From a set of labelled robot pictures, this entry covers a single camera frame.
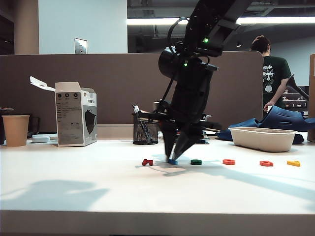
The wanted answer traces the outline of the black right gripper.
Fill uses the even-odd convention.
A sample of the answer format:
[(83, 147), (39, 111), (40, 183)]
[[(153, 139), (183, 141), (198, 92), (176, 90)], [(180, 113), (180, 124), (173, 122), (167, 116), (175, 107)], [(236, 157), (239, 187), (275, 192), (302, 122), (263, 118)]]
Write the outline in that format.
[[(176, 131), (180, 131), (183, 127), (188, 125), (196, 125), (197, 127), (201, 127), (201, 130), (221, 130), (221, 124), (206, 120), (206, 117), (208, 116), (209, 115), (205, 113), (201, 113), (196, 120), (188, 120), (183, 114), (174, 111), (171, 108), (170, 103), (165, 100), (155, 101), (153, 103), (152, 112), (139, 109), (139, 120), (147, 121), (149, 123), (156, 123), (158, 124), (160, 130), (162, 130), (162, 128), (166, 128), (167, 125), (170, 125), (171, 128), (175, 128), (175, 130), (164, 130), (162, 132), (164, 138), (166, 159), (170, 158), (171, 151), (177, 137)], [(190, 148), (196, 142), (197, 128), (182, 130), (176, 142), (172, 159), (177, 160), (188, 148)]]

